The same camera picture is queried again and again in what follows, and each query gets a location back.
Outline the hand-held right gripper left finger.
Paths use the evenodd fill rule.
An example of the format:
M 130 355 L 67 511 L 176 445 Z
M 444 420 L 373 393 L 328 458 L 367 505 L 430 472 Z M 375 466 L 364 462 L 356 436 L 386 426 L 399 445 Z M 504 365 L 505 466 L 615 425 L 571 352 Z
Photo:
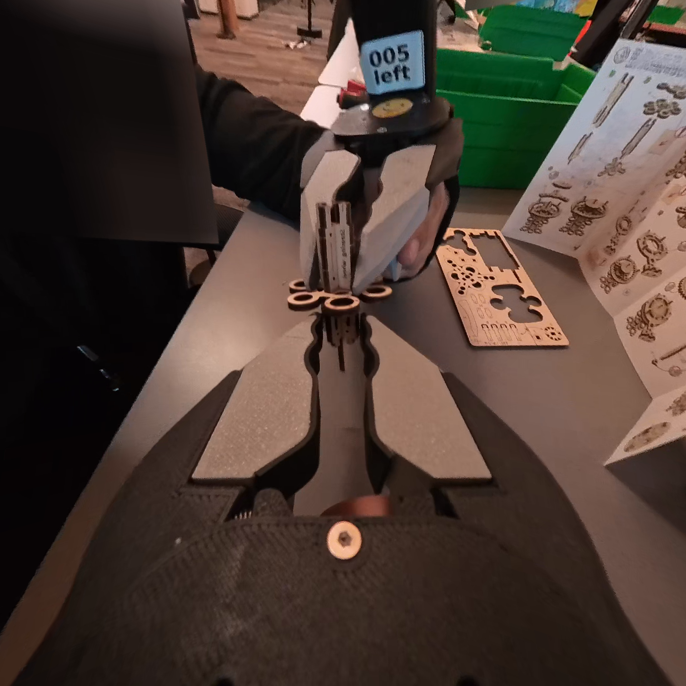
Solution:
M 319 464 L 322 322 L 310 316 L 241 370 L 194 482 L 307 482 Z

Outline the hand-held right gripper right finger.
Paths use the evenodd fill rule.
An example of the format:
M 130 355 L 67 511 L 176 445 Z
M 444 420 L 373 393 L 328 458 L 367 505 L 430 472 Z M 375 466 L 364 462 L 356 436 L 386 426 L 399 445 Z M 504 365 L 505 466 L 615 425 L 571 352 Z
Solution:
M 364 317 L 366 472 L 374 489 L 484 484 L 489 469 L 441 369 Z

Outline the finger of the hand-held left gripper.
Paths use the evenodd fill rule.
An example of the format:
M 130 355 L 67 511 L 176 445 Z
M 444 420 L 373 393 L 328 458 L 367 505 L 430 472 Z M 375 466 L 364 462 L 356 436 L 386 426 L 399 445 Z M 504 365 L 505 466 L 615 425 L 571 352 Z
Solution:
M 359 234 L 353 293 L 360 294 L 383 273 L 422 222 L 420 212 L 430 204 L 426 181 L 435 150 L 434 142 L 412 144 L 385 159 L 381 190 Z
M 300 207 L 300 242 L 299 260 L 302 278 L 307 285 L 317 286 L 319 281 L 319 268 L 313 265 L 315 249 L 315 222 L 317 203 L 332 206 L 337 201 L 350 204 L 352 218 L 352 204 L 348 193 L 339 198 L 341 190 L 349 190 L 357 176 L 359 159 L 348 151 L 327 151 L 322 160 L 316 164 L 309 179 L 304 184 L 301 192 Z M 355 261 L 355 237 L 354 224 L 352 223 L 352 275 Z

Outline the wooden shaft with ring base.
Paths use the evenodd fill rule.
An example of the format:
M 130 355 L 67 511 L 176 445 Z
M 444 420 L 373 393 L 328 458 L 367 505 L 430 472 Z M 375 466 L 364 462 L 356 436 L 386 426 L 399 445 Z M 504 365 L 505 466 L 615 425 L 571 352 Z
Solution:
M 350 204 L 317 203 L 315 209 L 313 265 L 319 268 L 319 281 L 317 286 L 310 286 L 303 278 L 291 280 L 287 305 L 293 311 L 319 311 L 323 333 L 338 353 L 340 371 L 345 371 L 347 347 L 358 338 L 361 303 L 381 302 L 392 295 L 392 287 L 377 279 L 358 296 L 353 294 Z

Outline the person's left forearm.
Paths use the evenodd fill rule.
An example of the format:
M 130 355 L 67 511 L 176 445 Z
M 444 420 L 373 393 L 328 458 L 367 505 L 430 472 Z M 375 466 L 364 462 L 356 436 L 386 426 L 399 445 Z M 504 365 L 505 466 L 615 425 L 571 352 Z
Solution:
M 302 163 L 315 122 L 194 64 L 211 184 L 299 222 Z

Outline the laser-cut wooden parts sheet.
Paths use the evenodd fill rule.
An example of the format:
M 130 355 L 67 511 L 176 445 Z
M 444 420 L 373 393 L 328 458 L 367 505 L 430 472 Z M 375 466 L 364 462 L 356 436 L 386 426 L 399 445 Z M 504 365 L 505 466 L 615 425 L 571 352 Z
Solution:
M 496 241 L 512 266 L 487 264 L 476 239 Z M 436 251 L 446 286 L 475 348 L 563 348 L 570 342 L 502 232 L 448 227 Z M 517 321 L 502 288 L 513 289 L 534 321 Z

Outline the person's left hand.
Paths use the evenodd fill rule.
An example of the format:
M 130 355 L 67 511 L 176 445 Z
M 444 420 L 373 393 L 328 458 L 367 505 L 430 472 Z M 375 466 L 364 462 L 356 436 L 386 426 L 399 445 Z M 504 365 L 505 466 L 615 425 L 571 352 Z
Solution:
M 423 221 L 397 254 L 401 278 L 412 278 L 425 267 L 440 232 L 442 219 L 449 208 L 449 200 L 444 182 L 438 184 L 430 193 L 430 203 Z

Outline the pale office table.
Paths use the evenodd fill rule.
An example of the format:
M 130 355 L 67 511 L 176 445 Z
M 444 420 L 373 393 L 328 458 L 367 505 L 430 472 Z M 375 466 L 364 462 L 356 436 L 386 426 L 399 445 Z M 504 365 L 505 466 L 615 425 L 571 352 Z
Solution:
M 351 19 L 348 19 L 345 33 L 324 67 L 318 83 L 304 105 L 300 117 L 321 126 L 330 127 L 340 112 L 338 93 L 341 88 L 347 86 L 349 80 L 358 82 L 364 80 Z

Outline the green plastic bin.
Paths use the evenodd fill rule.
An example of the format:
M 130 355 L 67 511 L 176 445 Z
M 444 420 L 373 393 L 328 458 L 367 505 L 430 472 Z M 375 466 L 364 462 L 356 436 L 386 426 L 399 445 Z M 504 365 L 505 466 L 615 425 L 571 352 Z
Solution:
M 436 93 L 462 120 L 461 186 L 524 189 L 595 78 L 549 57 L 438 49 Z
M 493 52 L 560 62 L 586 23 L 587 20 L 576 13 L 499 5 L 490 9 L 479 29 L 479 37 Z

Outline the folded assembly instruction leaflet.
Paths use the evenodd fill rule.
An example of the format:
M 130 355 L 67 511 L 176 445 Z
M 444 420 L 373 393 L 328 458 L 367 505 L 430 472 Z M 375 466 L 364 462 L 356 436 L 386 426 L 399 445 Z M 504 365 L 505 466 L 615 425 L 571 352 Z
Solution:
M 651 398 L 605 465 L 685 437 L 685 48 L 619 38 L 502 228 L 575 258 Z

